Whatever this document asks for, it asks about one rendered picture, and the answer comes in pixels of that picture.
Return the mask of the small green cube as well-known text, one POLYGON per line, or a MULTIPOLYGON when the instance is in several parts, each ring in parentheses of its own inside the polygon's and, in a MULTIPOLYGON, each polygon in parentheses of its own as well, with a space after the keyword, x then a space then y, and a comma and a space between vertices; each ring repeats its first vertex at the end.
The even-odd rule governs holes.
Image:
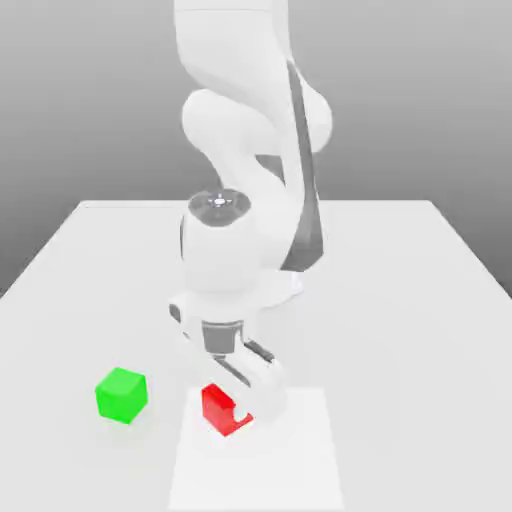
POLYGON ((102 417, 130 424, 148 403, 146 377, 115 367, 96 386, 95 396, 102 417))

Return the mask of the small red cube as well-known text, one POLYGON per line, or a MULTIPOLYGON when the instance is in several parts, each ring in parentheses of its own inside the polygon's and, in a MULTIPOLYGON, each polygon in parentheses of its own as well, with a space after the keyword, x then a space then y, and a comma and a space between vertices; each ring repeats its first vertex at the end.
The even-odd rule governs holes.
POLYGON ((254 420, 250 413, 238 416, 236 402, 214 383, 201 390, 201 400, 204 419, 224 437, 254 420))

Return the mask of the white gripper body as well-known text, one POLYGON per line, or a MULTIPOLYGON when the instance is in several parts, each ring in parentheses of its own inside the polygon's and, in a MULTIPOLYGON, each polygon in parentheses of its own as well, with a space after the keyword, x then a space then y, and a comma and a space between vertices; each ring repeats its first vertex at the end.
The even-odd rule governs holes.
POLYGON ((186 354, 205 382, 216 384, 255 419, 272 422, 286 408, 286 370, 272 352, 253 340, 236 339, 234 352, 224 358, 187 340, 186 354))

